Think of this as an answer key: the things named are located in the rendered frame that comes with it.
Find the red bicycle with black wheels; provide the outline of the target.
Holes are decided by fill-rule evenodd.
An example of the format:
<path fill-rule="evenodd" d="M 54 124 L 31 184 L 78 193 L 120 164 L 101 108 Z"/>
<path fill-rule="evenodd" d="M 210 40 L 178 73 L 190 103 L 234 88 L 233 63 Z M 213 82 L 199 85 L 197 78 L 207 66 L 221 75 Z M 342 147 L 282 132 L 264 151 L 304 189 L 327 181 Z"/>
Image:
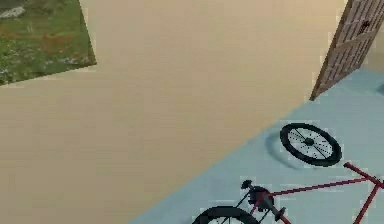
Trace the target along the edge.
<path fill-rule="evenodd" d="M 284 148 L 295 158 L 313 166 L 330 167 L 342 158 L 341 146 L 337 140 L 326 131 L 306 123 L 289 123 L 282 127 L 279 137 Z M 261 224 L 264 218 L 272 213 L 276 222 L 292 224 L 285 216 L 285 207 L 278 210 L 274 205 L 274 197 L 304 191 L 342 186 L 369 181 L 374 187 L 359 211 L 353 224 L 361 224 L 369 206 L 377 192 L 384 190 L 384 180 L 372 176 L 350 162 L 343 164 L 344 168 L 360 175 L 360 178 L 331 182 L 320 185 L 306 186 L 295 189 L 270 192 L 264 187 L 253 186 L 251 180 L 242 182 L 241 188 L 248 190 L 236 206 L 215 206 L 201 212 L 192 224 L 210 224 L 213 220 L 222 218 L 224 224 L 230 219 L 236 219 L 240 224 Z"/>

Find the brown panelled room door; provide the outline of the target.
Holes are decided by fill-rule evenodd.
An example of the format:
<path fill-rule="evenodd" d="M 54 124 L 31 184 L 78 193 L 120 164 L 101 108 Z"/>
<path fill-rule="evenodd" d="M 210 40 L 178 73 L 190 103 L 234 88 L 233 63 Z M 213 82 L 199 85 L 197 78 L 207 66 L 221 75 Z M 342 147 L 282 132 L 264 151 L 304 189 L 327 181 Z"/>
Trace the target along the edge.
<path fill-rule="evenodd" d="M 360 32 L 367 20 L 369 27 Z M 361 67 L 383 22 L 384 0 L 347 0 L 310 95 L 311 101 Z"/>

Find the green meadow wall picture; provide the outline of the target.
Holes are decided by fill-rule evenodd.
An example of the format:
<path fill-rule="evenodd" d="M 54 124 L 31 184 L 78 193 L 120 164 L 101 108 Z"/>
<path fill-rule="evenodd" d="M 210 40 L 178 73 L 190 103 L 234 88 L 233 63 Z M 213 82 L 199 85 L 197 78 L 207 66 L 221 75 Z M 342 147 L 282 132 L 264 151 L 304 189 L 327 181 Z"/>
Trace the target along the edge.
<path fill-rule="evenodd" d="M 96 63 L 80 0 L 0 0 L 0 86 Z"/>

